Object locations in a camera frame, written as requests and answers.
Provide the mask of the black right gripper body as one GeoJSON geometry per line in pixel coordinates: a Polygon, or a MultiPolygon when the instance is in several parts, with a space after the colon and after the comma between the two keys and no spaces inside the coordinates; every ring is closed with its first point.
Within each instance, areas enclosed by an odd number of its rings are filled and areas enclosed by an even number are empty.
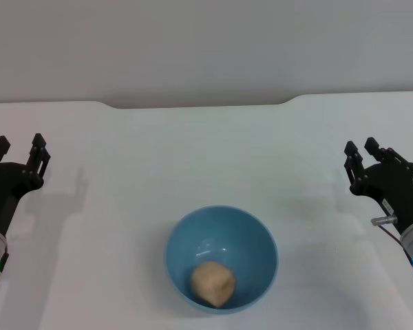
{"type": "Polygon", "coordinates": [[[413,224],[413,163],[384,162],[368,168],[351,163],[350,191],[375,200],[387,216],[396,216],[398,233],[413,224]]]}

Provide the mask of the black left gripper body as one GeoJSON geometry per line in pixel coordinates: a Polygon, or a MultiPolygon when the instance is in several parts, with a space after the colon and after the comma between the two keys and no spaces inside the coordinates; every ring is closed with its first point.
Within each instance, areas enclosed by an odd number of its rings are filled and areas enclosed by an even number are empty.
{"type": "Polygon", "coordinates": [[[24,164],[0,163],[0,234],[5,236],[21,198],[44,184],[35,170],[24,164]]]}

